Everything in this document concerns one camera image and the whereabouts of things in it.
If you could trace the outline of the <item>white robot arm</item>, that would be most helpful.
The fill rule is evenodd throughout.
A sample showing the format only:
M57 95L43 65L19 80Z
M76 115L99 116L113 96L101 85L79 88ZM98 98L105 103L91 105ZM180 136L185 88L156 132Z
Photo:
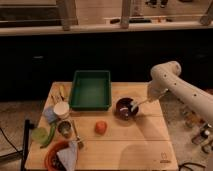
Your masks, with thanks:
M181 79L181 71L181 65L177 61L153 66L150 71L152 80L147 89L148 99L159 99L169 90L213 126L213 95Z

